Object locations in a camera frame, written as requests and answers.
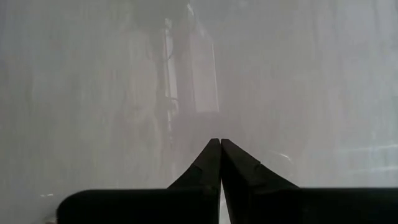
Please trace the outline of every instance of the black plastic part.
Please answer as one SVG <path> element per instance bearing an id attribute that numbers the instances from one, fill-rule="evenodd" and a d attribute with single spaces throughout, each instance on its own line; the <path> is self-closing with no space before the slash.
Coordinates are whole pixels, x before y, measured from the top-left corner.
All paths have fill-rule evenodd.
<path id="1" fill-rule="evenodd" d="M 221 140 L 221 179 L 232 224 L 252 223 L 255 191 L 276 192 L 298 188 L 263 166 L 229 139 Z"/>
<path id="2" fill-rule="evenodd" d="M 300 189 L 230 140 L 221 147 L 232 224 L 398 223 L 398 189 Z"/>
<path id="3" fill-rule="evenodd" d="M 212 139 L 168 189 L 87 190 L 65 199 L 59 224 L 214 223 L 219 220 L 221 146 Z"/>
<path id="4" fill-rule="evenodd" d="M 232 224 L 398 223 L 398 189 L 300 189 L 227 139 L 212 139 L 168 189 L 72 195 L 58 223 L 216 224 L 220 178 Z"/>

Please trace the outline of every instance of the white surface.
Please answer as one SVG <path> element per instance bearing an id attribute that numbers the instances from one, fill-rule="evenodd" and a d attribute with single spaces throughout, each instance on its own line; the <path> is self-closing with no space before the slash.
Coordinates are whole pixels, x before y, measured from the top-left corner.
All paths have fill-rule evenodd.
<path id="1" fill-rule="evenodd" d="M 220 113 L 175 115 L 171 141 L 129 1 L 0 0 L 0 223 L 78 190 L 166 187 L 210 137 L 298 185 L 397 186 L 397 3 L 234 2 L 205 25 Z"/>

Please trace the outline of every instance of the blurry background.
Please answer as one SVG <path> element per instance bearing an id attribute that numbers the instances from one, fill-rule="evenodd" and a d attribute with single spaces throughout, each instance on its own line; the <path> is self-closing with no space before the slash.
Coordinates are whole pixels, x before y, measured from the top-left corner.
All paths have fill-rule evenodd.
<path id="1" fill-rule="evenodd" d="M 299 186 L 397 186 L 397 9 L 0 0 L 0 222 L 167 187 L 212 137 Z"/>

